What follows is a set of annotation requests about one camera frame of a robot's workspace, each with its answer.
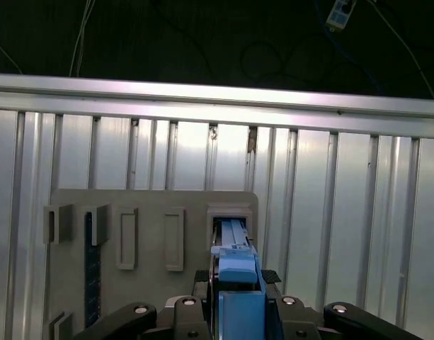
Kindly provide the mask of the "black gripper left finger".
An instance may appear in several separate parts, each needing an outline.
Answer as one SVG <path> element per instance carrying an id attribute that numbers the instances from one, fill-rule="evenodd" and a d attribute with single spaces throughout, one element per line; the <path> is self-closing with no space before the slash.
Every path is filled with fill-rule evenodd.
<path id="1" fill-rule="evenodd" d="M 134 302 L 74 335 L 74 339 L 211 339 L 208 271 L 197 271 L 193 294 L 172 297 L 157 311 Z"/>

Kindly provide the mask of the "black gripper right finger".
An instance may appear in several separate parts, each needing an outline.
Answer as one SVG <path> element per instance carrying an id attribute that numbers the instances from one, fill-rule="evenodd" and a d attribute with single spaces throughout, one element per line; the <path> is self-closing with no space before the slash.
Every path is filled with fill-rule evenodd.
<path id="1" fill-rule="evenodd" d="M 261 271 L 266 284 L 267 339 L 414 339 L 415 335 L 348 302 L 331 302 L 323 310 L 298 298 L 281 295 L 273 270 Z"/>

